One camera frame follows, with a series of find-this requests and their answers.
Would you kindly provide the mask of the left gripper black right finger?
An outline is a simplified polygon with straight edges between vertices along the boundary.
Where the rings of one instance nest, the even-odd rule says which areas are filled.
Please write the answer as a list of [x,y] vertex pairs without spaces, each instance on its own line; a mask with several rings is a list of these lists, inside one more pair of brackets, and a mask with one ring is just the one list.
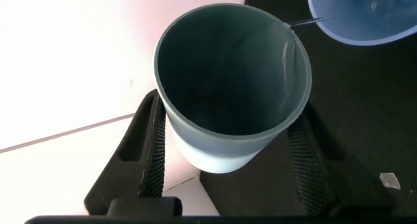
[[395,200],[339,144],[312,106],[287,129],[298,194],[308,216],[386,217]]

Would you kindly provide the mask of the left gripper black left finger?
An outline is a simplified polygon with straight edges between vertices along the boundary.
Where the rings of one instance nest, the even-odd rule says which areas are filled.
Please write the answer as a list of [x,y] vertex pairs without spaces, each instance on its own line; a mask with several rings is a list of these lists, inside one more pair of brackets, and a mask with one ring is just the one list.
[[84,198],[90,215],[107,214],[119,198],[161,197],[165,171],[165,109],[154,89],[139,105],[119,146]]

